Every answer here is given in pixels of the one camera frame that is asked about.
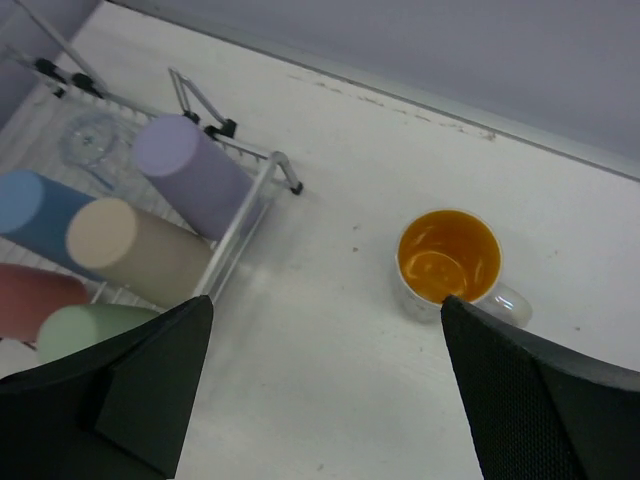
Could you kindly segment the floral white mug orange inside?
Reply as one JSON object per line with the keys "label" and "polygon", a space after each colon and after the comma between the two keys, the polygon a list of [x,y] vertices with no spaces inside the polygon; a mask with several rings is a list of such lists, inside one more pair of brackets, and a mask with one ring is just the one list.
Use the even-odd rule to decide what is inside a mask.
{"label": "floral white mug orange inside", "polygon": [[533,308],[501,281],[503,266],[502,246],[480,217],[460,209],[428,211],[399,236],[394,295],[408,316],[422,323],[438,321],[444,300],[453,295],[523,328]]}

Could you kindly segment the pink plastic cup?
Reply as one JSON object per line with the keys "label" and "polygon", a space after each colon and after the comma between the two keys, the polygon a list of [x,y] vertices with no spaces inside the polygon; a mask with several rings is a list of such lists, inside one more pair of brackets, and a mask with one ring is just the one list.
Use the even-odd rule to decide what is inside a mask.
{"label": "pink plastic cup", "polygon": [[69,275],[16,264],[1,264],[1,337],[33,342],[57,310],[86,304],[84,284]]}

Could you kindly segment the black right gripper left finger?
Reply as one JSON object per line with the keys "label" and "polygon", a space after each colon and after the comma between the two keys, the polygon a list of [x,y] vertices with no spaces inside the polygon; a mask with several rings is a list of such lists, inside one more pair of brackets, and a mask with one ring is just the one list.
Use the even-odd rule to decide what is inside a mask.
{"label": "black right gripper left finger", "polygon": [[211,299],[195,297],[2,378],[2,478],[174,478],[213,318]]}

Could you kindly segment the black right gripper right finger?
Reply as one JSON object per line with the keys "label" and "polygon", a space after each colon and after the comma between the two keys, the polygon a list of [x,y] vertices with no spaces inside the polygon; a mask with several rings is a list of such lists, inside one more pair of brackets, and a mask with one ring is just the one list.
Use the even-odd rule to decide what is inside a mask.
{"label": "black right gripper right finger", "polygon": [[484,478],[638,478],[638,372],[455,296],[441,322]]}

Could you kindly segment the green plastic cup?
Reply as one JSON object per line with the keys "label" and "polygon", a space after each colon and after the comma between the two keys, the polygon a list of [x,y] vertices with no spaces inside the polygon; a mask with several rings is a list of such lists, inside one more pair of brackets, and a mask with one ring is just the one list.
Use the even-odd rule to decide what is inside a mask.
{"label": "green plastic cup", "polygon": [[154,310],[116,304],[83,304],[61,308],[41,325],[36,338],[40,364],[89,348],[155,318]]}

